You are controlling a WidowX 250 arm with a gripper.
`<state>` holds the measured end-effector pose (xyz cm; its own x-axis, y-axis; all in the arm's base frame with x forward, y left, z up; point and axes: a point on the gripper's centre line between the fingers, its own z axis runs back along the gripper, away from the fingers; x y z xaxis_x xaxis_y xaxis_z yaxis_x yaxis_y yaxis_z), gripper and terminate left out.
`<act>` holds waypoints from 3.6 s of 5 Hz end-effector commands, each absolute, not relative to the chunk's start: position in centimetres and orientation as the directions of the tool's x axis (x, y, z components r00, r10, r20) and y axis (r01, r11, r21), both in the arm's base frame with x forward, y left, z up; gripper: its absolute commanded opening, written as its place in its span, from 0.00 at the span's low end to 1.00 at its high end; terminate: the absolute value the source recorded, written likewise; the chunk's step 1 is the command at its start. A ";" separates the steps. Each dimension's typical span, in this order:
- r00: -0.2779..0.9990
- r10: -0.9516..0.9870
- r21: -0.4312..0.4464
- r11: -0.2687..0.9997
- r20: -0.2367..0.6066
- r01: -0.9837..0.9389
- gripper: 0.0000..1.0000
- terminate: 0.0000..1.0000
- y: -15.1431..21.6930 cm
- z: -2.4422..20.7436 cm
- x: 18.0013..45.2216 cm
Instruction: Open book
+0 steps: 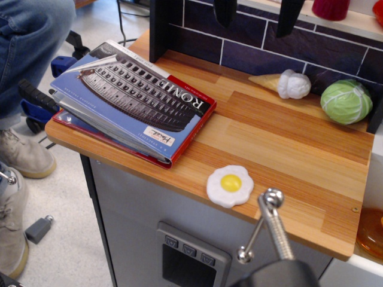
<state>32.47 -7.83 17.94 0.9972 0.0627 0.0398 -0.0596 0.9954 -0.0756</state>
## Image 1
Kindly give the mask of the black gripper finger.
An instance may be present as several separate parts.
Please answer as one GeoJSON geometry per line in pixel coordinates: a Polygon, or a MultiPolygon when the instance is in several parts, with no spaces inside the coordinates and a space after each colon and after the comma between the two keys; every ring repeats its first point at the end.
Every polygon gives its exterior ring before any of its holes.
{"type": "Polygon", "coordinates": [[[282,0],[279,12],[276,37],[282,38],[292,33],[305,0],[282,0]]]}
{"type": "Polygon", "coordinates": [[[236,16],[237,0],[213,0],[213,7],[216,21],[228,28],[236,16]]]}

